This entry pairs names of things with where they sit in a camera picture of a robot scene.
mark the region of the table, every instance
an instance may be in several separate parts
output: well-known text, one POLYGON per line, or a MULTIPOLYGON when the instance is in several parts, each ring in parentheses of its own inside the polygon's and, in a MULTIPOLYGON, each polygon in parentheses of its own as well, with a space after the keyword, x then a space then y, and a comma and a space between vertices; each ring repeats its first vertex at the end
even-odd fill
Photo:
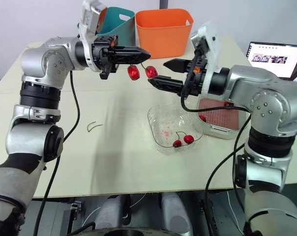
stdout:
MULTIPOLYGON (((188 44, 180 58, 191 59, 193 48, 188 44)), ((174 79, 184 78, 162 66, 169 59, 152 59, 159 74, 174 79)), ((19 101, 22 70, 20 58, 0 81, 0 163, 6 158, 5 137, 11 121, 13 106, 19 101)), ((249 65, 231 37, 222 37, 219 66, 249 65)), ((64 144, 59 169, 50 197, 88 196, 118 193, 160 192, 204 189, 216 165, 233 150, 234 140, 204 135, 192 150, 164 155, 154 147, 147 121, 150 107, 161 102, 176 101, 175 94, 153 88, 144 69, 138 66, 141 78, 129 79, 127 66, 121 65, 116 74, 103 81, 89 69, 74 71, 74 86, 81 108, 81 120, 64 144), (93 121, 103 126, 87 132, 93 121)), ((61 93, 58 126, 67 133, 76 120, 76 107, 69 78, 61 93)), ((248 137, 246 129, 239 141, 248 137)), ((288 171, 287 183, 297 183, 297 138, 292 147, 294 157, 288 171)), ((55 161, 47 163, 40 177, 35 197, 42 197, 48 185, 55 161)), ((232 162, 227 161, 214 176, 210 188, 232 188, 232 162)))

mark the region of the orange bin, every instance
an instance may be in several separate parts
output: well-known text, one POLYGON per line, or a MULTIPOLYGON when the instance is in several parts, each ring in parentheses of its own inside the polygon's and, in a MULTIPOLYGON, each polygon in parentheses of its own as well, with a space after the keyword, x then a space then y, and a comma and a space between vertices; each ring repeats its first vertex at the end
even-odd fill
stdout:
POLYGON ((193 19, 184 9, 140 11, 135 15, 141 48, 151 59, 184 54, 193 19))

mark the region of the plastic tray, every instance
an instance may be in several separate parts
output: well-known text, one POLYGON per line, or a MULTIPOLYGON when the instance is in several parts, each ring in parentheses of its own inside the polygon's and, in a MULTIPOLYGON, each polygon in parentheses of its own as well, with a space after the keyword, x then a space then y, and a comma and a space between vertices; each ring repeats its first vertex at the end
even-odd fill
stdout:
POLYGON ((157 150, 165 154, 195 147, 202 138, 202 129, 196 130, 190 113, 175 104, 153 107, 148 111, 148 122, 157 150), (194 142, 186 144, 183 137, 192 135, 194 142), (181 140, 181 147, 173 147, 173 142, 181 140))
POLYGON ((134 12, 120 7, 108 7, 98 36, 102 35, 118 35, 118 45, 135 46, 134 12))
POLYGON ((151 59, 181 56, 186 48, 193 19, 184 9, 140 11, 135 16, 141 48, 151 59))
MULTIPOLYGON (((223 101, 208 98, 200 99, 198 103, 198 109, 221 106, 224 106, 223 101)), ((198 113, 194 119, 199 123, 196 128, 200 128, 205 134, 222 139, 233 139, 246 122, 247 115, 246 112, 238 110, 215 110, 198 113), (200 114, 207 119, 206 122, 199 118, 200 114)))

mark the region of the laptop screen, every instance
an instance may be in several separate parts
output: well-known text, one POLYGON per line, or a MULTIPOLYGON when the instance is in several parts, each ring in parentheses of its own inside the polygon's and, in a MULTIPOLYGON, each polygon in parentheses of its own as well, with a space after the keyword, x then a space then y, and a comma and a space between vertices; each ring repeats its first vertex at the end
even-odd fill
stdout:
POLYGON ((297 63, 297 45, 250 42, 247 58, 253 67, 290 78, 297 63))

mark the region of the cherry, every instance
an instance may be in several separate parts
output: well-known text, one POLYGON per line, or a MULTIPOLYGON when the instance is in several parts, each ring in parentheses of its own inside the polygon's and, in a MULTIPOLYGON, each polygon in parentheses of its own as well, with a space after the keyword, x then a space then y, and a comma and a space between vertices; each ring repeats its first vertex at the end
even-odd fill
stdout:
POLYGON ((145 68, 145 73, 147 74, 148 78, 153 78, 157 76, 157 71, 154 66, 149 65, 147 68, 145 68))
POLYGON ((224 107, 233 107, 234 103, 233 102, 224 102, 224 107))
POLYGON ((192 135, 185 135, 183 137, 183 140, 187 143, 187 144, 191 144, 194 141, 194 138, 192 135))
POLYGON ((136 65, 128 66, 128 74, 129 74, 131 80, 137 80, 140 77, 140 72, 136 65))
POLYGON ((180 147, 181 146, 181 141, 179 140, 179 139, 177 139, 177 140, 175 140, 174 142, 173 142, 173 147, 174 148, 178 148, 178 147, 180 147))
POLYGON ((201 114, 199 114, 199 118, 200 118, 202 121, 204 121, 204 122, 207 121, 207 119, 205 118, 205 116, 203 116, 203 115, 201 115, 201 114))

